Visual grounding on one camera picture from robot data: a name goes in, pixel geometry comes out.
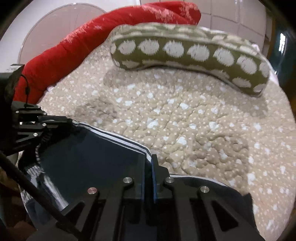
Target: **mattress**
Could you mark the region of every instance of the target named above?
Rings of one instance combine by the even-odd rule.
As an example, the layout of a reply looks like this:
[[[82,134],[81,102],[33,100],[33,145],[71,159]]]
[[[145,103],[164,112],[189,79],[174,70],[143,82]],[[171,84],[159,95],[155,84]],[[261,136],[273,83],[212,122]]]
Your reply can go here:
[[[295,120],[282,89],[260,98],[219,79],[166,67],[125,71],[102,44],[39,103],[135,140],[178,175],[212,178],[251,193],[260,234],[274,241],[295,198]]]

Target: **quilted blanket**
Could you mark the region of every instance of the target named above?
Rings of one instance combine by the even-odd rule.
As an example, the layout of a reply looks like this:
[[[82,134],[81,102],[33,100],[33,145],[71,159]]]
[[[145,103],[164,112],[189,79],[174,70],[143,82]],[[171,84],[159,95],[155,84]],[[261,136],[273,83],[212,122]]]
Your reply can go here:
[[[126,71],[102,44],[40,102],[135,140],[170,173],[208,177],[251,193],[260,234],[274,241],[293,208],[295,121],[284,92],[269,81],[260,98],[198,72]]]

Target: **silver screw head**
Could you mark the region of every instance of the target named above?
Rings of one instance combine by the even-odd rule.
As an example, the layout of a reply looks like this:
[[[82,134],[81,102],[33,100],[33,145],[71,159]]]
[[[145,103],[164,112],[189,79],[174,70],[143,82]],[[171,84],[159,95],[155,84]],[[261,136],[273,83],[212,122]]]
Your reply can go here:
[[[200,190],[203,192],[203,193],[207,193],[207,192],[209,192],[209,188],[207,187],[207,186],[202,186],[201,188],[200,188]]]
[[[131,178],[131,177],[125,177],[124,179],[123,179],[123,182],[124,183],[131,183],[133,181],[133,179]]]
[[[96,188],[87,189],[88,194],[95,194],[98,190]]]
[[[175,181],[175,179],[172,178],[172,177],[167,177],[167,178],[165,179],[165,181],[166,181],[167,183],[173,183],[173,182]]]

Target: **green pillow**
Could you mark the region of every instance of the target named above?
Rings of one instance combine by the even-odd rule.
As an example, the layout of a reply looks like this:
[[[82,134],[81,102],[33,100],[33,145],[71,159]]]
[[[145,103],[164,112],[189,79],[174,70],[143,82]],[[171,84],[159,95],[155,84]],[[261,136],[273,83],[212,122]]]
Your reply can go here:
[[[111,37],[110,48],[120,68],[166,65],[197,70],[251,96],[261,95],[269,78],[265,57],[248,40],[193,25],[125,26]]]

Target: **red blanket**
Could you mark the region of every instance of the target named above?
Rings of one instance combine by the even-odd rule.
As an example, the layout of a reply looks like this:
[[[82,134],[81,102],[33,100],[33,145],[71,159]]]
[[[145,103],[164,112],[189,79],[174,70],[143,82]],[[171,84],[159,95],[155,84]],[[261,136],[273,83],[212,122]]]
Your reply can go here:
[[[25,65],[22,74],[27,77],[30,86],[28,102],[36,104],[47,87],[75,70],[91,51],[106,40],[116,26],[147,22],[196,25],[200,17],[200,11],[194,3],[181,1],[123,7],[100,15]],[[25,102],[25,87],[26,82],[21,77],[15,89],[14,100]]]

